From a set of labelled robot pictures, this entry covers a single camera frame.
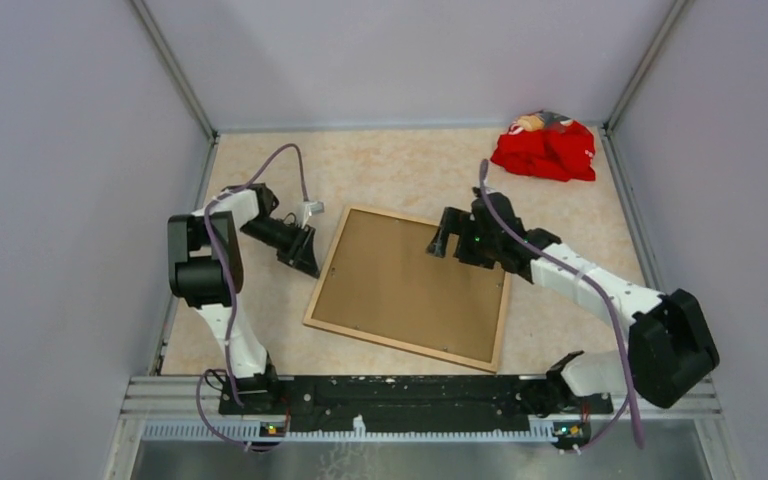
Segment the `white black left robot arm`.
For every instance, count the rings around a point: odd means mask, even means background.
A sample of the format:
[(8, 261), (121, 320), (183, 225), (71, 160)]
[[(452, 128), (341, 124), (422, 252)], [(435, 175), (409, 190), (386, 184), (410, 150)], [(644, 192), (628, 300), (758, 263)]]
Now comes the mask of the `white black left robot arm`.
[(211, 329), (225, 357), (229, 397), (262, 414), (277, 407), (281, 388), (243, 306), (245, 271), (238, 236), (273, 248), (277, 260), (290, 268), (312, 278), (320, 275), (316, 230), (309, 220), (323, 213), (323, 203), (304, 200), (288, 219), (273, 217), (279, 204), (263, 183), (233, 186), (202, 209), (167, 221), (171, 292)]

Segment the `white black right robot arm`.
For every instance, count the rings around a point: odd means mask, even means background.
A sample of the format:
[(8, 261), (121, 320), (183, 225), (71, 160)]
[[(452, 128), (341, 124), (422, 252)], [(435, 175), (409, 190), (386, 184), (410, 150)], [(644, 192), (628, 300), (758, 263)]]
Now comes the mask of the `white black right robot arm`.
[(501, 267), (554, 291), (605, 322), (613, 352), (576, 351), (548, 371), (549, 404), (572, 412), (587, 396), (634, 392), (667, 409), (721, 363), (698, 299), (684, 289), (664, 293), (627, 281), (584, 258), (542, 228), (526, 229), (508, 197), (477, 193), (467, 210), (443, 209), (426, 251), (443, 258), (451, 236), (461, 263)]

